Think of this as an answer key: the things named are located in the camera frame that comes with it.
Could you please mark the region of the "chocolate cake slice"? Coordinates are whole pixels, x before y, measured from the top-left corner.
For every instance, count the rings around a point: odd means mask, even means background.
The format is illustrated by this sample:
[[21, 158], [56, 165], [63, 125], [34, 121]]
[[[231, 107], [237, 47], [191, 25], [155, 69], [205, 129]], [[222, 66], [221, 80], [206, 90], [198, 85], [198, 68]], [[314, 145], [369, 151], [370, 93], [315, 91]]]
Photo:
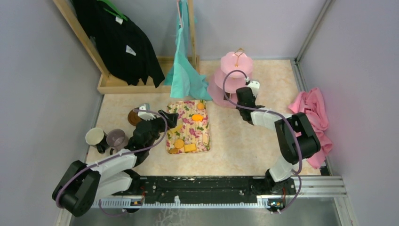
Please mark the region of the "chocolate cake slice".
[[224, 101], [229, 101], [231, 99], [231, 93], [225, 92], [223, 95]]

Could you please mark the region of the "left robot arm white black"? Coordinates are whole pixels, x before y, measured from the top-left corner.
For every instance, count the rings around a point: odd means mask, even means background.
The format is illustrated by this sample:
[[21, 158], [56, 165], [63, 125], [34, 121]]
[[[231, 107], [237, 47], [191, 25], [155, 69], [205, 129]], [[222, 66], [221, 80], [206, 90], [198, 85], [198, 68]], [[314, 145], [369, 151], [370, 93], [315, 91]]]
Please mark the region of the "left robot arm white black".
[[178, 113], [150, 111], [143, 104], [133, 109], [140, 121], [120, 151], [94, 163], [74, 161], [55, 187], [56, 206], [80, 217], [96, 201], [110, 195], [135, 195], [141, 190], [140, 175], [133, 168], [143, 163], [169, 129], [177, 126]]

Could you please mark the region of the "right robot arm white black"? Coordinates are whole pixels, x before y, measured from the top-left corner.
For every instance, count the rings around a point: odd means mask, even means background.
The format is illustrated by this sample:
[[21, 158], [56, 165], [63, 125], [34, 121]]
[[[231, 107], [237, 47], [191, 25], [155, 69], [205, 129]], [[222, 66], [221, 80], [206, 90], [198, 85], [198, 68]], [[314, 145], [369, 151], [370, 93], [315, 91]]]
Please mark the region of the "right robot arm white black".
[[236, 91], [237, 106], [244, 121], [276, 132], [281, 156], [265, 173], [265, 189], [277, 194], [293, 174], [302, 171], [303, 161], [321, 149], [320, 141], [306, 114], [281, 113], [256, 105], [252, 89], [245, 87]]

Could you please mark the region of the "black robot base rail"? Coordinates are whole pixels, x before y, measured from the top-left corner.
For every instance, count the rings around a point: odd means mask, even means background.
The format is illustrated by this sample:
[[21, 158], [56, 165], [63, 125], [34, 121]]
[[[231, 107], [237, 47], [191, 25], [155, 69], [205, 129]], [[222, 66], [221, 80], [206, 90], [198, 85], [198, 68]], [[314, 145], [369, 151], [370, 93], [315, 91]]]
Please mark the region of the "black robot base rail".
[[294, 180], [271, 182], [265, 177], [172, 177], [147, 176], [134, 179], [116, 196], [139, 196], [135, 206], [237, 207], [259, 205], [270, 211], [286, 207], [287, 197], [296, 194]]

